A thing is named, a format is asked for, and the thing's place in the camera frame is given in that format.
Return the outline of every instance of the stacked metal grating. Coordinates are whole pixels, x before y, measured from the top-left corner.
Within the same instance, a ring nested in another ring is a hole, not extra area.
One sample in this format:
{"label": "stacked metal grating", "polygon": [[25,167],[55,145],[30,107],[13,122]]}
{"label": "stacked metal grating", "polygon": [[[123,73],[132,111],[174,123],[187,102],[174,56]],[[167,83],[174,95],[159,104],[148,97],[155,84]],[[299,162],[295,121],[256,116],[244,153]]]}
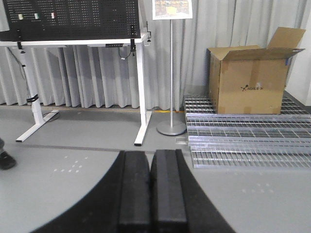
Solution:
{"label": "stacked metal grating", "polygon": [[280,115],[216,114],[204,96],[186,96],[184,106],[195,168],[311,168],[311,116],[289,98]]}

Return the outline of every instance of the poster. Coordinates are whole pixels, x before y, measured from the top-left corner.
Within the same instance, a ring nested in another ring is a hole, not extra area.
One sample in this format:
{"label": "poster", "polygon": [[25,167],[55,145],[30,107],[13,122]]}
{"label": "poster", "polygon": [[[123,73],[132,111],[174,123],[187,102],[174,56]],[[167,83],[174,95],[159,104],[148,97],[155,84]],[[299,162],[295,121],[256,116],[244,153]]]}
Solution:
{"label": "poster", "polygon": [[152,0],[153,20],[192,18],[191,0]]}

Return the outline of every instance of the black pegboard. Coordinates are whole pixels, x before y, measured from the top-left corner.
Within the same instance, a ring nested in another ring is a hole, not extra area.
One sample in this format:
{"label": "black pegboard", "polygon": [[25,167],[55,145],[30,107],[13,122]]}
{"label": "black pegboard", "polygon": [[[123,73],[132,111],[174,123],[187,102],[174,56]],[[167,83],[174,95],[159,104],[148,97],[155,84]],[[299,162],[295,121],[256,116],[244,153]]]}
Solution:
{"label": "black pegboard", "polygon": [[10,31],[0,40],[140,38],[138,0],[3,0]]}

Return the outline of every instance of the logo on box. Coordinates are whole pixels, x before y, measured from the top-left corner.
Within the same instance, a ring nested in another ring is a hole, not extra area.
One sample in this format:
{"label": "logo on box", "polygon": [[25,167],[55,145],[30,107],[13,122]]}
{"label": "logo on box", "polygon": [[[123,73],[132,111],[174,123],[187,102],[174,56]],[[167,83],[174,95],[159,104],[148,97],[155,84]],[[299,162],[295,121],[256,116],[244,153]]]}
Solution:
{"label": "logo on box", "polygon": [[263,89],[263,87],[261,87],[261,86],[258,86],[258,87],[251,87],[251,86],[249,86],[248,84],[246,84],[245,85],[245,87],[242,87],[241,86],[241,88],[242,88],[242,91],[259,91],[259,90],[262,90]]}

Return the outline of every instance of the open cardboard box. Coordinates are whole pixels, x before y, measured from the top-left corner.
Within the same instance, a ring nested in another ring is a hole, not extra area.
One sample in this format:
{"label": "open cardboard box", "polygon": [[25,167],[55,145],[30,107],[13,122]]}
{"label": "open cardboard box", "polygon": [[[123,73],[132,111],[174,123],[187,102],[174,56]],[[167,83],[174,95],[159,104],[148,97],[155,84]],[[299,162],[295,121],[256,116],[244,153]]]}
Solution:
{"label": "open cardboard box", "polygon": [[279,114],[289,58],[305,30],[279,27],[268,47],[208,48],[209,98],[219,114]]}

